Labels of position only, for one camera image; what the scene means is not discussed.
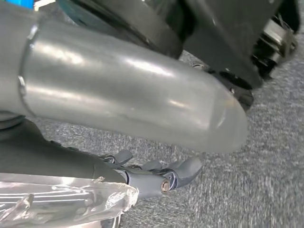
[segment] bolt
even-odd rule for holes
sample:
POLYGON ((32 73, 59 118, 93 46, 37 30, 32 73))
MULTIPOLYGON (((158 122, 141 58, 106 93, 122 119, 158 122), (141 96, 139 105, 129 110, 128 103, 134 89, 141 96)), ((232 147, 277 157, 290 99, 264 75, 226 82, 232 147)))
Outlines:
POLYGON ((170 181, 167 179, 163 180, 161 189, 162 193, 167 193, 170 190, 170 181))

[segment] gray carpet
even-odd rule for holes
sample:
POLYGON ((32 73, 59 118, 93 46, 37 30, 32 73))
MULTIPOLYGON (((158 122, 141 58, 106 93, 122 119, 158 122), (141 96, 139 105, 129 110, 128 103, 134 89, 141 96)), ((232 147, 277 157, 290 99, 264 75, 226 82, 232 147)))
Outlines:
MULTIPOLYGON (((45 10, 63 17, 53 6, 45 10)), ((198 155, 203 171, 190 186, 141 200, 123 216, 123 228, 304 226, 304 30, 291 61, 254 92, 247 145, 226 156, 195 154, 172 145, 35 119, 48 140, 95 154, 131 150, 134 161, 163 163, 198 155)), ((195 61, 185 54, 186 62, 195 61)))

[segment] transparent plastic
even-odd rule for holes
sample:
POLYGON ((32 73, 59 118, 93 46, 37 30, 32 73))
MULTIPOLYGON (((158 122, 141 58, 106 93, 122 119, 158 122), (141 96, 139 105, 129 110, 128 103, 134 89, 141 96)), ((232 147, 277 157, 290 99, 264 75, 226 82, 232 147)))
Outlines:
POLYGON ((0 173, 0 227, 60 228, 112 219, 135 205, 137 197, 136 188, 103 177, 0 173))

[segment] plastic wrap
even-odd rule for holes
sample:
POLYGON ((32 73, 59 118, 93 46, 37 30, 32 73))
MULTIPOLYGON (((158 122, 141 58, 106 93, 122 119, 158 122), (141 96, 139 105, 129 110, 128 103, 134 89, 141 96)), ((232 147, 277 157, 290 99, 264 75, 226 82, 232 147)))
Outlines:
POLYGON ((124 183, 0 173, 0 227, 61 228, 112 219, 137 201, 124 183))

